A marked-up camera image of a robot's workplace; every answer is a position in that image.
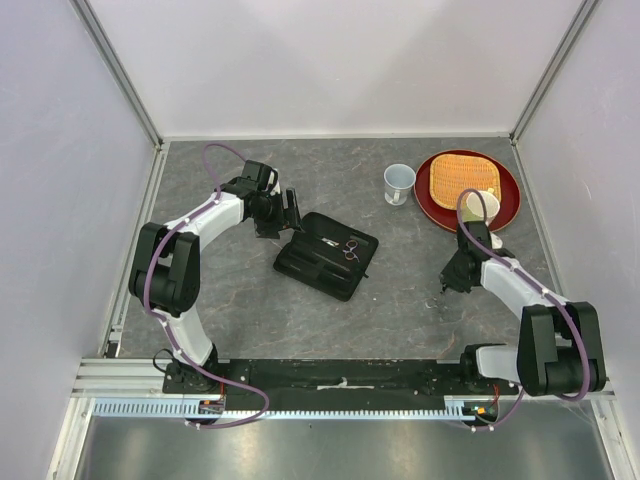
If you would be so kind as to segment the silver hair scissors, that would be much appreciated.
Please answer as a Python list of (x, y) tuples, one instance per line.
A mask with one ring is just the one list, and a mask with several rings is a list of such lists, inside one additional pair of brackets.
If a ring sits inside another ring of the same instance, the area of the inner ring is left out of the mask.
[(442, 288), (438, 293), (429, 297), (424, 302), (424, 305), (427, 310), (433, 311), (433, 312), (439, 312), (440, 314), (448, 310), (449, 306), (448, 306), (447, 289)]

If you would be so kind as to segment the black zippered tool case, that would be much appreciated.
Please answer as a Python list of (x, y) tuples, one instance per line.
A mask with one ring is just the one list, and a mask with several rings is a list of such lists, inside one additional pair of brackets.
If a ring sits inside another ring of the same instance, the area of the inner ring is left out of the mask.
[[(379, 240), (318, 212), (306, 214), (302, 226), (303, 231), (295, 232), (277, 255), (274, 270), (334, 299), (349, 301), (361, 280), (367, 277)], [(357, 240), (360, 261), (347, 261), (340, 249), (326, 245), (321, 237), (341, 244)]]

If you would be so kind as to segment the silver thinning scissors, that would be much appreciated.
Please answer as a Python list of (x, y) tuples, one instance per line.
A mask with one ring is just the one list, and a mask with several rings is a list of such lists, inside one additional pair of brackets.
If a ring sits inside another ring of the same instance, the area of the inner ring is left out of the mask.
[(340, 249), (347, 261), (360, 261), (359, 256), (356, 253), (356, 249), (359, 247), (359, 243), (357, 240), (349, 239), (344, 244), (326, 237), (321, 237), (320, 240), (334, 249)]

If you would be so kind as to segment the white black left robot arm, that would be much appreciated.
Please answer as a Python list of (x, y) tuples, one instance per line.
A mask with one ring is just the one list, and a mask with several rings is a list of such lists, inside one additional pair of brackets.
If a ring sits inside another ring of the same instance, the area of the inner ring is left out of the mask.
[(158, 320), (172, 358), (185, 371), (185, 382), (198, 393), (211, 392), (218, 384), (240, 385), (219, 376), (217, 349), (204, 332), (196, 300), (202, 251), (248, 219), (254, 221), (259, 238), (300, 230), (295, 190), (243, 190), (227, 185), (176, 220), (143, 225), (138, 236), (129, 292)]

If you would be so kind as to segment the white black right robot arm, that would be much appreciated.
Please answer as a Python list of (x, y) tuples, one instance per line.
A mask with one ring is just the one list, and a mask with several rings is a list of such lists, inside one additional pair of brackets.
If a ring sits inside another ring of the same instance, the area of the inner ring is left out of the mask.
[(477, 394), (494, 379), (521, 385), (535, 396), (581, 399), (604, 389), (607, 373), (599, 319), (588, 302), (571, 302), (546, 289), (509, 251), (493, 258), (459, 249), (440, 273), (442, 288), (469, 293), (482, 287), (520, 320), (518, 343), (475, 344), (465, 348), (458, 381)]

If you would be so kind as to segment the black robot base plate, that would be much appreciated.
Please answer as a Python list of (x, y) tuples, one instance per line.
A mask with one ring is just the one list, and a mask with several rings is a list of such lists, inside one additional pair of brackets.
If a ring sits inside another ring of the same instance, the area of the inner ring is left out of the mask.
[(232, 359), (212, 376), (175, 359), (161, 368), (162, 391), (183, 395), (189, 421), (262, 419), (469, 419), (474, 409), (495, 412), (501, 395), (517, 390), (468, 368), (436, 360)]

